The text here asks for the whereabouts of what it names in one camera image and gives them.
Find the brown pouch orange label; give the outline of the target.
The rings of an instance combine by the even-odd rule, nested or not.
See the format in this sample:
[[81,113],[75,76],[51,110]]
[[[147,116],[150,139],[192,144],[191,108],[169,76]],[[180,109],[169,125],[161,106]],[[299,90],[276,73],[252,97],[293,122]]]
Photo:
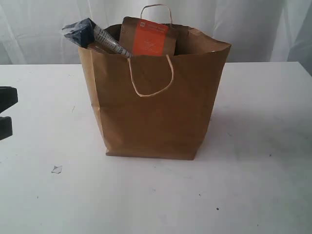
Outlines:
[[165,56],[175,53],[177,37],[178,31],[171,26],[125,17],[119,42],[134,56]]

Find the brown paper bag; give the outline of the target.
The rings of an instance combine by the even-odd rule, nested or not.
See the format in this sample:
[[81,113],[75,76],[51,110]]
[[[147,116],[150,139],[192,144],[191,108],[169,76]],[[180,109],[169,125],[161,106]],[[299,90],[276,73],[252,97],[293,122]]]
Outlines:
[[[118,42],[121,25],[107,28]],[[231,45],[165,25],[178,31],[173,55],[78,50],[108,156],[192,160],[205,138]]]

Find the small clear plastic scrap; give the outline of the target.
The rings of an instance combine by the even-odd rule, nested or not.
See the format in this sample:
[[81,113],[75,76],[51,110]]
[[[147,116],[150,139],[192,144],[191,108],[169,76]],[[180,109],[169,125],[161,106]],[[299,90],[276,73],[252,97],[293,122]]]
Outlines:
[[60,174],[62,172],[62,166],[54,166],[53,170],[51,173],[53,174]]

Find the spaghetti packet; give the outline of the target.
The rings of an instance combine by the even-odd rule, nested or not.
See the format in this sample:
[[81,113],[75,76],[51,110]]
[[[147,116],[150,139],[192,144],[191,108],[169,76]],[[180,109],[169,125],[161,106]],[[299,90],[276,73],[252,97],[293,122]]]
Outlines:
[[100,28],[90,18],[83,19],[73,24],[68,24],[61,29],[65,38],[82,48],[93,47],[104,51],[108,49],[114,54],[130,58],[132,54],[122,47],[106,30]]

